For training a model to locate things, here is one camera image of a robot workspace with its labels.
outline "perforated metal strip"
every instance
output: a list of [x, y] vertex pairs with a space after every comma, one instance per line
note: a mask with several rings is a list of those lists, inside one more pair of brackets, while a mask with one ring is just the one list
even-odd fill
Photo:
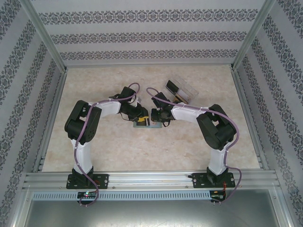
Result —
[[[74, 201], [77, 192], [35, 192], [33, 201]], [[209, 200], [209, 191], [100, 192], [99, 201]]]

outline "beige tabletop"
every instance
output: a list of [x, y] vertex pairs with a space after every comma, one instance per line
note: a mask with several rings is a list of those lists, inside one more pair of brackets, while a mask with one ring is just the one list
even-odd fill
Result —
[[[219, 104], [238, 125], [240, 139], [230, 150], [227, 163], [259, 168], [229, 66], [131, 66], [68, 71], [43, 171], [70, 172], [73, 167], [73, 149], [64, 125], [78, 100], [100, 101], [138, 82], [142, 106], [151, 110], [155, 105], [145, 89], [154, 87], [171, 99], [165, 85], [175, 76], [199, 92], [193, 105]], [[116, 114], [100, 119], [91, 157], [95, 171], [198, 170], [207, 168], [210, 147], [197, 124], [172, 121], [167, 128], [134, 128]]]

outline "robotic arm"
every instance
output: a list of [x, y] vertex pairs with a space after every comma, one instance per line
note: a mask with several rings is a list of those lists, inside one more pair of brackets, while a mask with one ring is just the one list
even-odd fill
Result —
[[[110, 99], [120, 99], [132, 96], [135, 91], [129, 87], [124, 87], [120, 94], [111, 96]], [[97, 104], [92, 108], [88, 124], [82, 135], [78, 148], [77, 148], [77, 160], [83, 169], [83, 171], [93, 178], [93, 165], [90, 158], [91, 141], [94, 138], [99, 119], [110, 114], [123, 113], [128, 116], [129, 121], [141, 122], [148, 118], [148, 111], [141, 106], [136, 96], [123, 101], [111, 101]], [[78, 139], [80, 132], [83, 128], [84, 122], [89, 108], [93, 103], [87, 103], [79, 100], [70, 117], [68, 118], [64, 130], [68, 133], [68, 137], [71, 139], [73, 148], [75, 149], [76, 140]], [[91, 183], [79, 170], [79, 167], [74, 164], [72, 169], [72, 175], [74, 181], [80, 185], [80, 187], [88, 187]]]
[[[157, 98], [169, 101], [165, 95], [160, 92], [155, 95]], [[162, 122], [165, 127], [173, 120], [184, 120], [198, 124], [204, 136], [206, 143], [211, 147], [211, 159], [207, 168], [207, 179], [215, 185], [220, 182], [228, 172], [224, 165], [224, 154], [226, 148], [232, 142], [236, 134], [235, 128], [225, 118], [201, 110], [193, 110], [186, 106], [180, 107], [161, 102], [155, 98], [151, 98], [157, 106], [157, 109], [151, 110], [151, 120], [154, 122]], [[226, 113], [217, 104], [211, 107], [204, 107], [213, 111], [220, 112], [224, 115]]]

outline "patterned wallpaper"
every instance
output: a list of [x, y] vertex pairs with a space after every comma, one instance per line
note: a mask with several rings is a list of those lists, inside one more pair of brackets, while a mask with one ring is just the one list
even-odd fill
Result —
[[31, 172], [61, 72], [18, 0], [0, 0], [0, 227]]
[[67, 66], [232, 63], [264, 0], [33, 0]]
[[303, 6], [278, 0], [238, 73], [267, 162], [303, 226]]

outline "purple cable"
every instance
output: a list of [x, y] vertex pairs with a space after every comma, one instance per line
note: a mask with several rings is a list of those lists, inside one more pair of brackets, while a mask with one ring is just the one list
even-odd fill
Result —
[[234, 128], [236, 129], [237, 136], [236, 136], [236, 139], [235, 139], [235, 140], [226, 148], [226, 152], [225, 152], [225, 154], [224, 154], [223, 163], [224, 163], [224, 165], [225, 165], [227, 168], [229, 168], [229, 169], [238, 170], [240, 176], [239, 176], [238, 183], [236, 184], [234, 190], [233, 190], [233, 191], [231, 192], [231, 194], [230, 194], [224, 201], [222, 201], [221, 203], [224, 203], [225, 201], [227, 201], [231, 196], [234, 195], [234, 193], [236, 192], [237, 188], [239, 187], [240, 182], [241, 182], [241, 179], [242, 179], [242, 172], [241, 172], [241, 170], [240, 170], [239, 168], [230, 167], [230, 166], [228, 166], [228, 165], [226, 164], [228, 149], [231, 148], [233, 145], [235, 145], [236, 142], [238, 142], [239, 136], [240, 136], [239, 129], [238, 129], [236, 123], [235, 123], [232, 119], [230, 119], [228, 116], [226, 116], [226, 115], [224, 115], [224, 114], [222, 114], [222, 113], [220, 113], [220, 112], [213, 111], [213, 110], [209, 110], [209, 109], [204, 109], [204, 108], [199, 108], [199, 107], [195, 107], [195, 106], [191, 106], [191, 105], [186, 105], [186, 104], [182, 105], [182, 104], [172, 103], [172, 102], [169, 102], [169, 101], [160, 99], [160, 98], [158, 98], [158, 97], [152, 95], [152, 94], [149, 92], [149, 90], [154, 90], [154, 91], [156, 91], [157, 93], [159, 93], [159, 92], [158, 92], [156, 89], [154, 89], [153, 87], [148, 87], [148, 88], [146, 88], [146, 92], [147, 92], [151, 97], [153, 97], [153, 98], [155, 98], [155, 99], [157, 99], [157, 100], [159, 100], [159, 101], [161, 101], [161, 102], [164, 102], [164, 103], [167, 103], [167, 104], [170, 104], [170, 105], [180, 106], [180, 107], [188, 107], [188, 108], [194, 109], [194, 110], [200, 110], [200, 111], [210, 112], [210, 113], [219, 115], [219, 116], [225, 118], [226, 120], [228, 120], [230, 123], [232, 123], [232, 125], [233, 125]]
[[84, 131], [85, 131], [85, 129], [86, 129], [87, 122], [88, 122], [88, 120], [89, 120], [90, 113], [91, 113], [91, 111], [92, 111], [92, 108], [93, 108], [95, 105], [98, 105], [98, 104], [100, 104], [100, 103], [107, 103], [107, 102], [112, 102], [112, 101], [123, 101], [123, 100], [127, 100], [127, 99], [130, 99], [130, 98], [134, 97], [134, 96], [137, 95], [137, 94], [139, 93], [139, 91], [140, 91], [140, 84], [138, 84], [138, 83], [132, 83], [132, 84], [130, 84], [128, 87], [130, 87], [130, 86], [132, 86], [132, 85], [134, 85], [134, 84], [136, 84], [136, 85], [138, 86], [138, 90], [137, 90], [132, 96], [129, 96], [129, 97], [126, 97], [126, 98], [102, 100], [102, 101], [99, 101], [99, 102], [96, 102], [96, 103], [92, 104], [92, 105], [90, 106], [90, 108], [89, 108], [89, 112], [88, 112], [88, 114], [87, 114], [87, 116], [86, 116], [86, 120], [85, 120], [84, 125], [83, 125], [83, 127], [82, 127], [81, 133], [80, 133], [80, 135], [79, 135], [79, 137], [77, 138], [76, 143], [75, 143], [74, 158], [75, 158], [75, 162], [76, 162], [76, 164], [77, 164], [79, 170], [80, 170], [80, 171], [83, 173], [83, 175], [84, 175], [87, 179], [89, 179], [89, 181], [91, 181], [91, 182], [93, 183], [93, 185], [96, 187], [97, 196], [95, 197], [95, 199], [94, 199], [91, 203], [86, 204], [86, 205], [84, 205], [84, 204], [81, 203], [81, 201], [82, 201], [82, 197], [81, 197], [80, 200], [79, 200], [80, 206], [88, 207], [88, 206], [92, 205], [93, 203], [95, 203], [95, 202], [97, 201], [97, 199], [99, 198], [99, 188], [98, 188], [98, 185], [93, 181], [93, 179], [91, 179], [91, 178], [84, 172], [84, 170], [81, 168], [81, 166], [80, 166], [80, 164], [79, 164], [79, 162], [78, 162], [78, 159], [77, 159], [77, 148], [78, 148], [78, 143], [79, 143], [80, 139], [82, 138], [82, 136], [83, 136], [83, 134], [84, 134]]

